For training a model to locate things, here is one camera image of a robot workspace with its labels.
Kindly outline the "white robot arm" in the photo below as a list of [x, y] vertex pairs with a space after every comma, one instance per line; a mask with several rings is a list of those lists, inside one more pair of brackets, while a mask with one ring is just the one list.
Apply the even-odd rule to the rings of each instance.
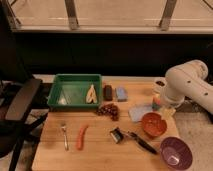
[[201, 60], [176, 65], [165, 74], [166, 85], [160, 92], [161, 104], [178, 108], [186, 97], [213, 115], [213, 86], [205, 81], [208, 67]]

